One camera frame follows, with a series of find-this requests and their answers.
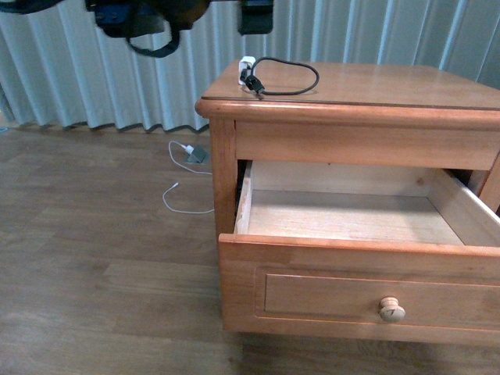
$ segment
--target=floorboard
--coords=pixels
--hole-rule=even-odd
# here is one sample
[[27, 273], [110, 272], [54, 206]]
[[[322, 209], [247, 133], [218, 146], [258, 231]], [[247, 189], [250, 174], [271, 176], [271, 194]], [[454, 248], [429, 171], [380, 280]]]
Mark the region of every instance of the floorboard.
[[498, 374], [496, 348], [223, 331], [213, 214], [161, 198], [180, 182], [172, 205], [209, 209], [211, 180], [173, 165], [169, 140], [209, 146], [0, 134], [0, 374]]

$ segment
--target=nightstand top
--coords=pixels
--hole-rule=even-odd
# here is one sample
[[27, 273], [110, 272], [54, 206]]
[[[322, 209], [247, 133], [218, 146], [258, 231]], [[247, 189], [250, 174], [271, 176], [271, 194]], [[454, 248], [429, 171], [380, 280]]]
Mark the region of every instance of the nightstand top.
[[[429, 66], [314, 62], [319, 84], [296, 96], [266, 96], [261, 102], [330, 103], [394, 107], [490, 109], [500, 111], [500, 90]], [[306, 68], [263, 61], [255, 75], [268, 91], [306, 88], [314, 75]], [[238, 61], [231, 63], [203, 99], [258, 101], [238, 85]]]

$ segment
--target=white curtain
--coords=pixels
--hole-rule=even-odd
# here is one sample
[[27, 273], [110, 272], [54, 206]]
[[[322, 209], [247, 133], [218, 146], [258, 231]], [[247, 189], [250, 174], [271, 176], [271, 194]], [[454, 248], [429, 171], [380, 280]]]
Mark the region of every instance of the white curtain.
[[[214, 2], [165, 59], [134, 54], [94, 25], [84, 0], [0, 13], [0, 110], [17, 123], [199, 129], [195, 102], [243, 55], [420, 64], [500, 88], [499, 0], [276, 0], [274, 31], [237, 33], [237, 2]], [[158, 48], [158, 34], [136, 44]]]

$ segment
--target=black strap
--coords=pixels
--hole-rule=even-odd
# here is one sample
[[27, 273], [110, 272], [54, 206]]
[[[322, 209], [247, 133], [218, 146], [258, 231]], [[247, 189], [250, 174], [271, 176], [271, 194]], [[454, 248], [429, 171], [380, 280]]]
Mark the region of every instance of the black strap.
[[170, 25], [170, 34], [172, 36], [172, 40], [168, 44], [164, 45], [159, 49], [151, 50], [147, 48], [139, 48], [130, 42], [132, 38], [131, 35], [133, 35], [132, 30], [134, 29], [135, 17], [141, 8], [141, 5], [142, 5], [141, 2], [133, 2], [129, 14], [127, 16], [126, 27], [125, 27], [127, 36], [125, 38], [127, 40], [128, 45], [139, 55], [156, 57], [160, 59], [162, 57], [167, 57], [168, 55], [174, 53], [179, 47], [180, 30], [171, 23], [169, 23], [169, 25]]
[[14, 2], [0, 2], [0, 12], [30, 14], [53, 7], [62, 0], [16, 0]]
[[136, 47], [130, 42], [129, 37], [127, 37], [127, 43], [139, 55], [157, 58], [167, 57], [177, 50], [180, 43], [180, 31], [173, 29], [172, 25], [170, 25], [170, 33], [172, 34], [172, 40], [167, 45], [164, 45], [163, 47], [155, 50]]

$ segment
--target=wooden nightstand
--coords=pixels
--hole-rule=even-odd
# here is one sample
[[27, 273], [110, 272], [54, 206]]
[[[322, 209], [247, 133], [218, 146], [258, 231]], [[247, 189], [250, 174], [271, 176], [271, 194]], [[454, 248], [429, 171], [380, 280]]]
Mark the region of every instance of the wooden nightstand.
[[[197, 103], [224, 327], [500, 344], [500, 91], [430, 67], [313, 65], [314, 91], [258, 100], [234, 62]], [[257, 75], [270, 91], [313, 80], [274, 62]], [[473, 170], [480, 199], [443, 169]]]

